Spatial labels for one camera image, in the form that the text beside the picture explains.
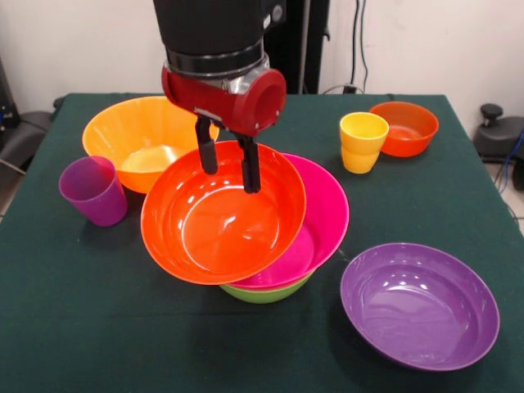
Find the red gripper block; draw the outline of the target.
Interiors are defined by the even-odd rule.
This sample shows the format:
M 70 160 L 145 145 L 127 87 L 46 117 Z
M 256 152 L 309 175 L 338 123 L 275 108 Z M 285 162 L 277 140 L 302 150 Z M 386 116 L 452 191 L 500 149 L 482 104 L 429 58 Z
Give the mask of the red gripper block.
M 186 111 L 203 115 L 197 118 L 195 130 L 204 172 L 218 172 L 215 141 L 210 136 L 212 119 L 241 133 L 236 139 L 243 151 L 244 191 L 257 193 L 260 190 L 258 145 L 249 136 L 256 136 L 277 123 L 282 114 L 287 93 L 282 74 L 272 68 L 259 67 L 235 79 L 205 81 L 184 77 L 165 66 L 161 80 L 169 101 Z

